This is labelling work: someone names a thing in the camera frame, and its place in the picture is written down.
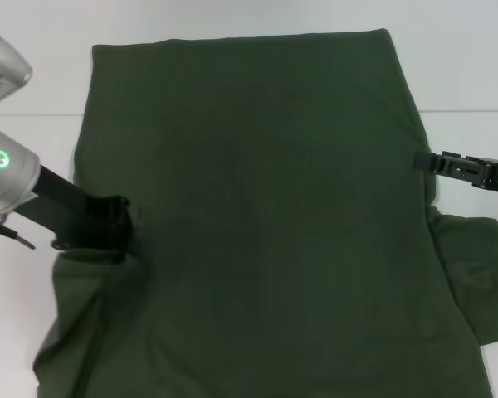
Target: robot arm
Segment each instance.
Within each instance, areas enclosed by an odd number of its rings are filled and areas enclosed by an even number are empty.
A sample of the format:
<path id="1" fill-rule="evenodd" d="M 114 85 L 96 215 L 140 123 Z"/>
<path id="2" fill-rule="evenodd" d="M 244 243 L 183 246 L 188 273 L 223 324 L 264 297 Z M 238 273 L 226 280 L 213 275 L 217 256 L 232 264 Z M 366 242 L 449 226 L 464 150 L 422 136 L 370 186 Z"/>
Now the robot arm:
<path id="1" fill-rule="evenodd" d="M 0 37 L 0 101 L 31 78 L 26 60 Z M 39 157 L 0 132 L 0 216 L 15 211 L 56 233 L 58 250 L 127 250 L 133 227 L 124 197 L 92 197 L 41 165 Z M 0 223 L 0 235 L 30 247 Z"/>

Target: white surface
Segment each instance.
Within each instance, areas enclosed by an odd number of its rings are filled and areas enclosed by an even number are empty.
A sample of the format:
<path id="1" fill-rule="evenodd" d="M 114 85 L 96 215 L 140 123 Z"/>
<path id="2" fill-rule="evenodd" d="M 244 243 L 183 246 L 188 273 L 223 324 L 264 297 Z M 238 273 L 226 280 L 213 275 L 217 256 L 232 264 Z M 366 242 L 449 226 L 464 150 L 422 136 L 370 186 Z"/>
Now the white surface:
<path id="1" fill-rule="evenodd" d="M 0 0 L 0 34 L 32 63 L 30 85 L 0 106 L 0 129 L 69 175 L 90 81 L 90 47 L 169 38 L 345 32 L 386 27 L 420 109 L 498 109 L 498 0 Z M 27 114 L 27 117 L 15 117 Z M 68 115 L 51 117 L 48 115 Z M 424 114 L 432 149 L 498 158 L 498 114 Z M 441 181 L 440 208 L 498 218 L 498 194 Z M 52 234 L 10 225 L 0 238 L 0 398 L 32 398 L 36 350 L 55 316 Z M 498 343 L 486 348 L 498 398 Z"/>
<path id="2" fill-rule="evenodd" d="M 0 114 L 82 114 L 94 44 L 381 27 L 420 109 L 498 109 L 498 0 L 0 0 L 36 71 Z"/>

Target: black cable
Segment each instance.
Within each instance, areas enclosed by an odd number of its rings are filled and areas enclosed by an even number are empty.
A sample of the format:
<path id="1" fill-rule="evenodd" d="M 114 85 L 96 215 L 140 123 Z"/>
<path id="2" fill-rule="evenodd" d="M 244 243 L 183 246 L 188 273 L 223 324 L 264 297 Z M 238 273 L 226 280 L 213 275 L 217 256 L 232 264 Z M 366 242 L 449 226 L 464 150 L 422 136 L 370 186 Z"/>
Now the black cable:
<path id="1" fill-rule="evenodd" d="M 10 229 L 10 228 L 7 228 L 6 226 L 3 226 L 2 224 L 0 224 L 0 235 L 2 236 L 5 236 L 9 239 L 14 239 L 16 240 L 17 242 L 25 245 L 26 247 L 29 247 L 30 249 L 34 250 L 35 249 L 35 246 L 32 245 L 30 242 L 28 242 L 27 240 L 23 239 L 22 237 L 20 237 L 18 235 L 18 232 Z"/>

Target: dark green fabric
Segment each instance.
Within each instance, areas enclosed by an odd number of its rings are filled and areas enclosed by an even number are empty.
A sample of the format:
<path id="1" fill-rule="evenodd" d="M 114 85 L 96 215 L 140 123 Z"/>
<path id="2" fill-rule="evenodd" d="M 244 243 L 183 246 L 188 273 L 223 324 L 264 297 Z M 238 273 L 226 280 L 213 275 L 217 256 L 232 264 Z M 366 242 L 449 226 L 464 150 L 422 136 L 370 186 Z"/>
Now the dark green fabric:
<path id="1" fill-rule="evenodd" d="M 41 398 L 491 397 L 498 225 L 430 205 L 386 31 L 93 57 L 76 181 L 142 249 L 57 260 Z"/>

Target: black clamp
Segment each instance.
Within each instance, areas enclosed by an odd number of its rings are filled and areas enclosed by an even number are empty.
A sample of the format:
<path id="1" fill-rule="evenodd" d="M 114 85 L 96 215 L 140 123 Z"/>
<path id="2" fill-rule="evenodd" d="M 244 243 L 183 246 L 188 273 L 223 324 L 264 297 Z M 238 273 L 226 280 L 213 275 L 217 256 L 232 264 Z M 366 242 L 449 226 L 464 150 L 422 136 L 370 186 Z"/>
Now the black clamp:
<path id="1" fill-rule="evenodd" d="M 54 249 L 132 250 L 134 227 L 127 198 L 94 197 L 45 167 L 32 191 L 37 196 L 15 212 L 54 231 Z"/>
<path id="2" fill-rule="evenodd" d="M 462 158 L 458 153 L 417 153 L 413 167 L 438 176 L 470 182 L 473 187 L 498 191 L 498 160 Z"/>

